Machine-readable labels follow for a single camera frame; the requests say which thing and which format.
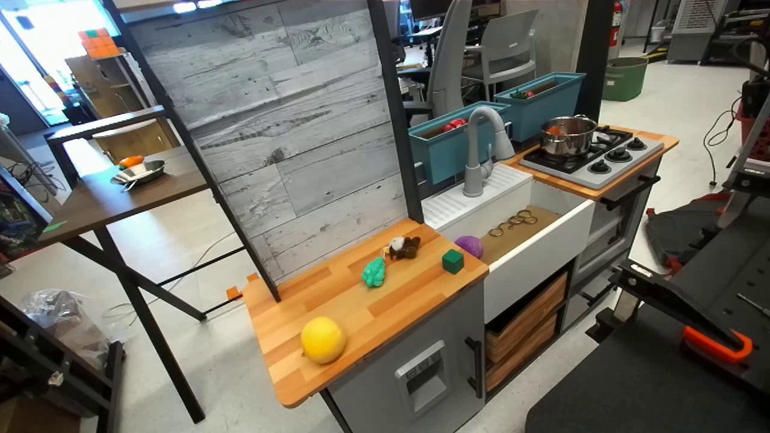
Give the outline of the toy kitchen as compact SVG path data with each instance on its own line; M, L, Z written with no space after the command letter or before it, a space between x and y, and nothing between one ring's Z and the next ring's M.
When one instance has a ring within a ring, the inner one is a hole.
M500 164L593 200L596 207L605 194L679 144L671 135L643 131L635 134L663 142L663 150L600 190L523 167L519 164L520 156ZM416 257L396 261L384 257L387 269L382 287L367 288L361 280L363 269L372 260L383 257L383 248L398 236L421 238ZM443 253L450 249L459 250L465 259L464 269L456 275L446 272L441 264ZM330 397L329 387L463 290L475 283L484 284L488 274L487 264L465 252L455 241L426 223L404 220L291 278L279 288L279 302L266 293L265 283L256 277L248 280L242 296L278 403L297 409L313 395L320 395L339 426L352 432ZM300 332L316 317L334 320L347 336L343 353L328 364L311 362L301 347Z

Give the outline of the yellow ball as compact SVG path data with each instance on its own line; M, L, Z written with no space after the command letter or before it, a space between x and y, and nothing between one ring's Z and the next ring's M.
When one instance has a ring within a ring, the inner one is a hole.
M337 359L345 348L347 335L343 328L328 317L308 321L300 332L305 354L315 364L328 364Z

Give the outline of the grey wood backdrop panel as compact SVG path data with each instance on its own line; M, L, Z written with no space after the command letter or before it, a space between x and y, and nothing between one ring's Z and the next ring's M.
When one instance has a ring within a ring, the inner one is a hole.
M384 0L102 0L275 301L424 221Z

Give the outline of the white toy sink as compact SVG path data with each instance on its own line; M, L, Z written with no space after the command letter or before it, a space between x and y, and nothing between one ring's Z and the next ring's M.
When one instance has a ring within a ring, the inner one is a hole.
M595 202L495 166L483 194L465 197L456 185L422 201L424 220L445 238L480 238L484 320L490 322L585 249Z

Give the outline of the grey office chair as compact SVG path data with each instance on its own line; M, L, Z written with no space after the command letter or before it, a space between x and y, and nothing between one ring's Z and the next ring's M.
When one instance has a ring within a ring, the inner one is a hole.
M413 82L427 80L423 101L404 102L407 123L410 123L415 115L426 115L431 120L464 107L460 82L471 9L472 0L452 0L443 22L432 66L398 72L399 77Z

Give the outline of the grey toy fridge door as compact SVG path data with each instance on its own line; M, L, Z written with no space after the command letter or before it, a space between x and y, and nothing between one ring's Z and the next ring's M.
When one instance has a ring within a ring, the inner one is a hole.
M377 350L329 387L352 433L454 433L481 411L467 379L473 354L465 337L484 347L484 285L475 283Z

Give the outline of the steel pot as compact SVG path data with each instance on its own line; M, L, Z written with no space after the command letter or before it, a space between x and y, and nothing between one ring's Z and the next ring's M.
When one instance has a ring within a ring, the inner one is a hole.
M553 156L588 153L599 124L585 115L558 116L541 125L541 149Z

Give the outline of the white chair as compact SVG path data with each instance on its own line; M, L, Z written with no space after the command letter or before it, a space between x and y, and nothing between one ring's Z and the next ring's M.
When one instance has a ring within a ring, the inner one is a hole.
M478 63L464 67L462 77L483 85L484 99L492 101L495 85L531 75L536 77L534 22L539 9L520 11L489 21L476 46L465 52Z

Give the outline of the toy stove burner top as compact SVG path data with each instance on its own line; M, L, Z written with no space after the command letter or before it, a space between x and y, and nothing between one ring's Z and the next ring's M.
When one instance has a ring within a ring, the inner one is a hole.
M633 159L623 164L611 162L605 158L605 154L608 151L619 146L626 147L625 143L635 137L640 138L646 143L647 150L630 151ZM609 126L600 126L594 132L591 146L585 155L553 156L547 154L544 150L534 150L520 160L520 165L591 190L600 190L629 173L630 170L642 165L643 162L651 159L655 153L663 150L664 146L661 141L644 139L631 132L620 131ZM612 168L610 173L594 174L588 172L589 165L597 162L599 159L604 159L610 165Z

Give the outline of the metal bowl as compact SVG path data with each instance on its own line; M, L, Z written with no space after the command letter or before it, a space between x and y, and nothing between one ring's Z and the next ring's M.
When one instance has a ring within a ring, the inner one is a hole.
M135 186L150 183L165 174L165 160L152 160L142 164L118 170L110 178L110 183L123 187L122 192L128 192Z

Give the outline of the red fire extinguisher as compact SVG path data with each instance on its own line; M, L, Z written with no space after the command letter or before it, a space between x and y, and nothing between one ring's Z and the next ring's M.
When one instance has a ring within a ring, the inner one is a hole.
M620 39L620 31L623 25L623 16L624 16L624 1L614 0L614 9L613 9L612 22L610 27L611 32L610 32L610 38L609 38L610 48L614 48L618 46L618 41Z

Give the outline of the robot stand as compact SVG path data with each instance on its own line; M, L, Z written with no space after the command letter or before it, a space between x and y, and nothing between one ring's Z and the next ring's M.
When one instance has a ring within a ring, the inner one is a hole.
M751 338L741 369L770 386L770 199L674 275L699 307ZM525 433L770 433L770 393L718 372L681 346L683 325L643 306L528 411Z

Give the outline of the clear plastic bag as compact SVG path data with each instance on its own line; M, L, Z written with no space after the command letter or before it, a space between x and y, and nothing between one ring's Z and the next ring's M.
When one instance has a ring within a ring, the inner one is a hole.
M80 294L40 290L23 296L19 309L88 364L105 369L111 339L88 314Z

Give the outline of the orange clamp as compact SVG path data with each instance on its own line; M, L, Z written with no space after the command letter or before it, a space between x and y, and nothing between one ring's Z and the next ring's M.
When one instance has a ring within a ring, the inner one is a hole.
M733 334L740 341L740 347L737 350L716 342L690 326L685 326L683 329L683 342L686 343L688 347L695 349L705 357L709 357L714 361L720 361L726 364L740 364L747 360L754 349L754 345L751 338L737 331L733 331Z

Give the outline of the black shelf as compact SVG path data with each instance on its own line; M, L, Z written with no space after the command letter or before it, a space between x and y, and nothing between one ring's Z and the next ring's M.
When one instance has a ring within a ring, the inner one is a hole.
M59 389L96 414L96 433L116 433L125 359L123 345L110 343L105 369L99 372L0 296L0 365L9 360L26 374L21 381L0 380L0 401L28 390Z

